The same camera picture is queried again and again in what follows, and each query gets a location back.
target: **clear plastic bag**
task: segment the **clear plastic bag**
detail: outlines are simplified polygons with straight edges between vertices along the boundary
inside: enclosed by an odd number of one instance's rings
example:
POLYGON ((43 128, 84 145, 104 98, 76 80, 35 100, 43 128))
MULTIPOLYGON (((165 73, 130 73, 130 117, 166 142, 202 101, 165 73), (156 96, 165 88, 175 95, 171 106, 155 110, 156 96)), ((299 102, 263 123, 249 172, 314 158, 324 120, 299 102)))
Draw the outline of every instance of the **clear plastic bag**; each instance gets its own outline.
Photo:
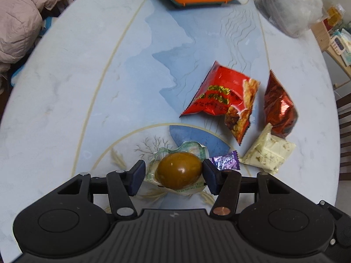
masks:
POLYGON ((298 37, 323 19, 322 0, 255 0, 256 7, 285 34, 298 37))

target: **marble tabletop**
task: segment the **marble tabletop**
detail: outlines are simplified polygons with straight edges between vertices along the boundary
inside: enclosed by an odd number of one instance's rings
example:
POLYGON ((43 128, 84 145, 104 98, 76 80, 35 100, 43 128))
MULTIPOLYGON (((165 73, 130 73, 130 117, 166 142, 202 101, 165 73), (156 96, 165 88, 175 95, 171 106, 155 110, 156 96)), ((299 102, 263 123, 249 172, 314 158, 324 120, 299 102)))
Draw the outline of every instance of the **marble tabletop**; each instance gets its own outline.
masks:
MULTIPOLYGON (((335 203, 339 126, 318 44, 311 31, 285 36, 253 1, 179 9, 168 0, 76 0, 61 15, 26 63, 1 122, 5 263, 20 254, 12 233, 16 215, 79 172, 105 176, 185 140, 205 144, 211 156, 232 149, 244 155, 264 127, 269 69, 299 112, 287 138, 297 148, 276 176, 315 203, 335 203), (179 118, 215 60, 261 82, 241 146, 221 117, 179 118)), ((258 171, 241 169, 244 176, 258 171)), ((95 200, 108 205, 106 197, 95 200)), ((239 204, 251 200, 246 195, 239 204)), ((138 210, 211 208, 197 194, 156 202, 137 196, 133 203, 138 210)))

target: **red snack bag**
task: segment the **red snack bag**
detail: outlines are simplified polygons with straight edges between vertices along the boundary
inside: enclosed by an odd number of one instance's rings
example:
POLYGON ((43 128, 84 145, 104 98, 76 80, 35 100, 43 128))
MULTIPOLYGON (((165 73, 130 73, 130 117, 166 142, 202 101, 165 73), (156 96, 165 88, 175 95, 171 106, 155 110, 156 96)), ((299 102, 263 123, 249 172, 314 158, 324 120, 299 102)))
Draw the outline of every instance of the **red snack bag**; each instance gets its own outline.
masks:
POLYGON ((182 115, 201 111, 213 116, 225 114, 225 124, 241 144, 250 126, 249 117, 259 84, 255 79, 216 61, 182 115))
POLYGON ((264 113, 266 124, 273 125, 272 134, 282 139, 292 131, 298 119, 294 103, 272 70, 264 95, 264 113))

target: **pink object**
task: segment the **pink object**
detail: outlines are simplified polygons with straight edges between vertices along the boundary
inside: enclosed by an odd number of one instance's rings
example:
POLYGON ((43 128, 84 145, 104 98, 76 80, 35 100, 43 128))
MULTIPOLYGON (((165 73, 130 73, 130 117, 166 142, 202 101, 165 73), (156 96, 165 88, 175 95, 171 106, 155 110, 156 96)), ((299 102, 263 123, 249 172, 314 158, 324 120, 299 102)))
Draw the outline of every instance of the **pink object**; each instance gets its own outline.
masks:
POLYGON ((42 25, 40 12, 61 0, 0 0, 0 62, 16 63, 33 45, 42 25))

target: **egg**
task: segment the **egg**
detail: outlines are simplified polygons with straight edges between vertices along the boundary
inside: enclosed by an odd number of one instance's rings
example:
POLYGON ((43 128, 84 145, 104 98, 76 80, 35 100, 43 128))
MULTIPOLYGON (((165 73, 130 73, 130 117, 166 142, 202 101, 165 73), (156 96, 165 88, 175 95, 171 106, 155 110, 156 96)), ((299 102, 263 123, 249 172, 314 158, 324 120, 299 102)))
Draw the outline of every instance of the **egg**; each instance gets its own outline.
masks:
POLYGON ((155 176, 164 187, 180 190, 194 184, 201 173, 200 158, 189 152, 176 152, 160 161, 155 176))

